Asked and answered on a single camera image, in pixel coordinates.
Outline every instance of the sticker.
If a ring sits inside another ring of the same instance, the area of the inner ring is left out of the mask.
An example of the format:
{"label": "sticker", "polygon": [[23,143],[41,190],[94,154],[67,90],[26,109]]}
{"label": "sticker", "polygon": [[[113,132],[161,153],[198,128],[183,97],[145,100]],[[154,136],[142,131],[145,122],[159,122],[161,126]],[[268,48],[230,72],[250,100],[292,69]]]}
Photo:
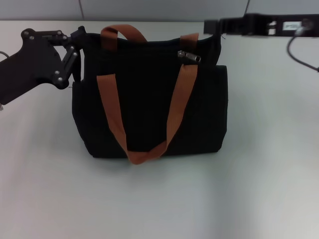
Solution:
{"label": "sticker", "polygon": [[283,31],[296,31],[299,27],[301,27],[301,21],[285,21]]}

